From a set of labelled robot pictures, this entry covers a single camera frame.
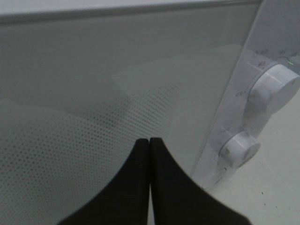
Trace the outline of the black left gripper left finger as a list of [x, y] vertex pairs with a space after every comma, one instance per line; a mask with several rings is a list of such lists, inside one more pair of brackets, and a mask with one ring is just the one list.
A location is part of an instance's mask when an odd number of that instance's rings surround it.
[[149, 141], [138, 139], [123, 166], [105, 188], [59, 224], [145, 225], [149, 193]]

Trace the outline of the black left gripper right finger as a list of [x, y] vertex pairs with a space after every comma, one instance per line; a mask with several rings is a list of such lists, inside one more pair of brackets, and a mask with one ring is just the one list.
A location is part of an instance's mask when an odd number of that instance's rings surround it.
[[157, 225], [249, 225], [180, 168], [161, 138], [150, 139], [151, 197]]

